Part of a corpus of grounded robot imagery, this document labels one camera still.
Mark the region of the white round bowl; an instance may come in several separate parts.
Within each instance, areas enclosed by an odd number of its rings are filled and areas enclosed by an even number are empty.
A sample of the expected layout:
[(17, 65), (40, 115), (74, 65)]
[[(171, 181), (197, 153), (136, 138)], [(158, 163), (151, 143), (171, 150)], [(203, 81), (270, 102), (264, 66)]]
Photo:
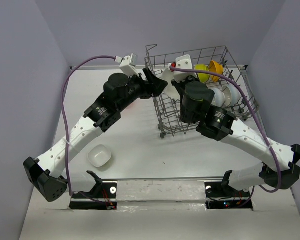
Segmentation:
[(234, 107), (239, 101), (241, 94), (238, 89), (232, 85), (227, 84), (222, 88), (222, 92), (224, 94), (224, 107)]
[(212, 87), (210, 89), (214, 92), (214, 98), (212, 101), (212, 105), (214, 105), (216, 107), (222, 107), (226, 102), (223, 91), (217, 87)]

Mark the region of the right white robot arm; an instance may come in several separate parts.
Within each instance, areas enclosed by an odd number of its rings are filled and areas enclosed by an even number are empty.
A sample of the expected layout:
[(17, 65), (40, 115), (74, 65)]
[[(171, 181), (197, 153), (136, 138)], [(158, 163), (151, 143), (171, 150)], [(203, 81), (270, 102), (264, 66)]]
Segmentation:
[(213, 105), (213, 90), (193, 76), (181, 82), (172, 80), (171, 84), (180, 95), (181, 122), (197, 124), (196, 131), (201, 135), (234, 146), (260, 161), (246, 169), (227, 171), (220, 183), (225, 196), (262, 185), (287, 190), (299, 180), (299, 144), (288, 146), (264, 139), (232, 112)]

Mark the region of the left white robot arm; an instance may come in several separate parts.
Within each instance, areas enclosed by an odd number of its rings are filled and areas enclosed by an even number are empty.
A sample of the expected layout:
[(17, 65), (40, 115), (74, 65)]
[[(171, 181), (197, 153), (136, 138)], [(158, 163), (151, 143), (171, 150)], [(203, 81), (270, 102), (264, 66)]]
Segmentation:
[(103, 93), (84, 112), (74, 127), (47, 152), (36, 158), (28, 157), (24, 169), (29, 181), (47, 202), (59, 199), (71, 185), (70, 177), (62, 173), (90, 142), (110, 129), (121, 113), (137, 99), (150, 99), (161, 95), (168, 83), (156, 77), (149, 68), (144, 68), (144, 77), (139, 73), (127, 76), (114, 73), (103, 85)]

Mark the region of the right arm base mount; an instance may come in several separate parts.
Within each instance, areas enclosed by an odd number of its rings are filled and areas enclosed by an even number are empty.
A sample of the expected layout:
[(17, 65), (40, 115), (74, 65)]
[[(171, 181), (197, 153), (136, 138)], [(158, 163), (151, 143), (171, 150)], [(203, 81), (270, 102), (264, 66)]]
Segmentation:
[(223, 189), (220, 181), (208, 181), (205, 187), (207, 210), (253, 209), (251, 193), (243, 190)]

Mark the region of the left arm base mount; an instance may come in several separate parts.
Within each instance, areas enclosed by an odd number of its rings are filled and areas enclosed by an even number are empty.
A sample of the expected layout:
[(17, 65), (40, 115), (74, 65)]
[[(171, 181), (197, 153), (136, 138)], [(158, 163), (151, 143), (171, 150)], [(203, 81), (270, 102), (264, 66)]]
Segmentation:
[(93, 171), (86, 171), (95, 181), (90, 191), (79, 191), (70, 198), (71, 210), (112, 211), (117, 209), (117, 188), (115, 181), (103, 181)]

